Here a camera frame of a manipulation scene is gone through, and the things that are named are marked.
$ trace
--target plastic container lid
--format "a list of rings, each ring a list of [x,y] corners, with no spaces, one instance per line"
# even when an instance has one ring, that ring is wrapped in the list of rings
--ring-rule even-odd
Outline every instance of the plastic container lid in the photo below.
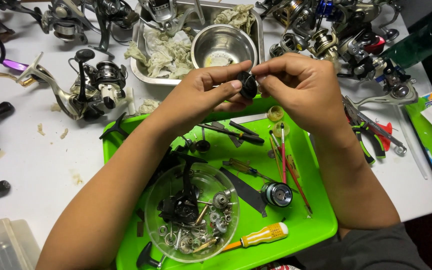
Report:
[[[26,220],[0,219],[0,270],[34,270],[40,253]]]

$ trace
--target white table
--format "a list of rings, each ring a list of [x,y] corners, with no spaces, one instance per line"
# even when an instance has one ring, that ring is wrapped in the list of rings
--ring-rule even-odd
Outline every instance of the white table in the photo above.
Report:
[[[133,7],[136,5],[136,0],[128,2]],[[39,6],[45,11],[47,4],[23,5],[30,9]],[[94,14],[88,14],[97,26]],[[389,19],[391,16],[392,13],[385,17]],[[87,46],[78,41],[64,44],[52,33],[44,34],[27,14],[0,11],[0,18],[16,31],[12,40],[5,44],[7,58],[29,64],[39,52],[45,52],[40,64],[51,72],[63,89],[69,89],[76,73],[68,66],[67,60],[74,57],[77,50]],[[392,27],[401,32],[399,39],[408,34],[401,18]],[[270,46],[279,41],[282,31],[283,27],[272,18],[264,20],[266,59],[269,59]],[[86,34],[89,45],[99,43],[98,34],[92,31],[86,31]],[[129,39],[131,35],[131,31],[128,31],[126,37]],[[111,39],[109,50],[116,55],[113,59],[116,64],[124,64],[131,70],[129,60],[123,58],[126,47]],[[96,58],[89,63],[94,65],[107,59],[106,55],[96,52]],[[8,69],[0,65],[0,72],[8,72]],[[418,83],[415,86],[420,93],[432,90],[421,64],[408,69],[407,73],[417,78]],[[382,93],[381,87],[375,82],[358,84],[343,79],[340,83],[343,94],[350,95],[355,101],[374,95],[371,91]],[[132,73],[127,79],[127,86],[134,88],[136,107],[141,105],[144,99],[162,101],[171,91],[171,87],[144,84]],[[56,219],[83,186],[75,184],[73,174],[80,174],[86,183],[103,166],[103,149],[98,137],[103,128],[114,121],[122,110],[113,110],[95,122],[73,121],[62,112],[50,111],[55,98],[49,86],[35,83],[25,89],[5,78],[0,78],[0,102],[2,101],[13,104],[16,112],[0,123],[0,149],[6,152],[0,158],[0,181],[8,180],[12,185],[9,194],[0,198],[0,219],[27,220],[39,246],[42,247]],[[393,127],[399,130],[394,131],[394,136],[407,145],[393,107],[372,105],[371,108],[375,110],[363,112],[383,124],[391,122]],[[45,136],[37,132],[39,123],[43,124]],[[69,133],[62,140],[59,136],[65,128],[69,129]],[[414,135],[411,140],[417,146]],[[417,154],[422,157],[423,153],[418,149]],[[410,150],[403,157],[389,151],[384,161],[373,165],[373,171],[404,221],[432,213],[432,173],[427,165],[425,170],[429,175],[428,180],[423,179]]]

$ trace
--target stainless steel bowl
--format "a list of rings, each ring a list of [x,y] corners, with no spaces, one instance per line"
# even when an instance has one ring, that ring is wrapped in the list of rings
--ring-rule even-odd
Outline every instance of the stainless steel bowl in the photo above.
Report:
[[[202,29],[191,45],[195,68],[224,66],[246,60],[257,64],[255,43],[243,30],[229,24],[213,24]]]

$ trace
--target clear plastic bowl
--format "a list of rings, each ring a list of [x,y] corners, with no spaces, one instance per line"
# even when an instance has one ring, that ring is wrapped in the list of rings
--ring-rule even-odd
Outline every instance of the clear plastic bowl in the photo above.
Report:
[[[175,195],[178,191],[183,189],[183,169],[184,164],[178,165],[165,172],[156,181],[156,183],[154,183],[153,188],[148,195],[146,208],[144,210],[146,230],[149,232],[149,238],[153,244],[167,257],[175,261],[187,263],[205,261],[218,255],[231,242],[231,239],[236,233],[236,228],[240,218],[238,195],[229,178],[218,169],[204,163],[194,163],[192,165],[191,169],[193,170],[193,176],[191,177],[191,184],[196,185],[200,191],[202,191],[198,200],[209,201],[213,199],[215,193],[223,190],[230,190],[230,202],[232,203],[231,222],[227,225],[226,233],[220,236],[218,244],[214,244],[212,247],[205,248],[196,253],[183,254],[179,250],[175,250],[174,246],[167,245],[164,239],[165,236],[159,235],[160,226],[167,226],[168,231],[170,227],[163,218],[158,216],[160,211],[157,209],[159,201],[169,197],[170,195]],[[204,204],[198,203],[199,212],[201,212],[204,206]],[[208,210],[204,216],[204,220],[206,220],[206,224],[208,224],[208,239],[211,237],[212,232],[212,229],[209,228],[209,212],[210,211]]]

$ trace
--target yellow screwdriver handle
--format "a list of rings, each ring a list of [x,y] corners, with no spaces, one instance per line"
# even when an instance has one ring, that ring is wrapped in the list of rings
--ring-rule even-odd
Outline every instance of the yellow screwdriver handle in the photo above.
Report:
[[[246,248],[259,243],[270,243],[286,236],[288,236],[288,227],[286,224],[279,222],[266,226],[258,232],[241,237],[241,243]]]

